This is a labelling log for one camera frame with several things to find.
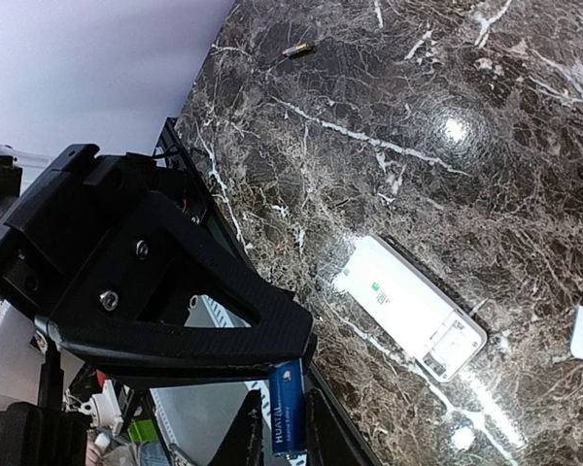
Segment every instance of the black and gold battery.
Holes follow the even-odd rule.
[[[306,51],[311,51],[313,49],[313,45],[305,42],[304,44],[300,44],[299,46],[293,46],[289,49],[283,50],[283,56],[287,58],[292,58],[293,56],[300,55]]]

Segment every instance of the marble countertop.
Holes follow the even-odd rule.
[[[583,464],[583,0],[240,0],[177,129],[385,464]],[[452,382],[333,289],[367,234],[487,300]]]

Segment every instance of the red object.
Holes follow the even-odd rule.
[[[110,376],[107,376],[103,372],[97,371],[97,381],[99,382],[99,386],[102,389],[104,388],[104,382],[108,381],[109,379],[110,379]]]

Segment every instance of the white wall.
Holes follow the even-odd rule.
[[[0,143],[151,152],[233,0],[0,0]]]

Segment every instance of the screw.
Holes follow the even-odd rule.
[[[106,311],[111,312],[119,306],[119,296],[109,289],[99,295],[99,302]]]
[[[149,245],[145,240],[140,240],[136,243],[136,256],[139,259],[144,259],[149,254]]]

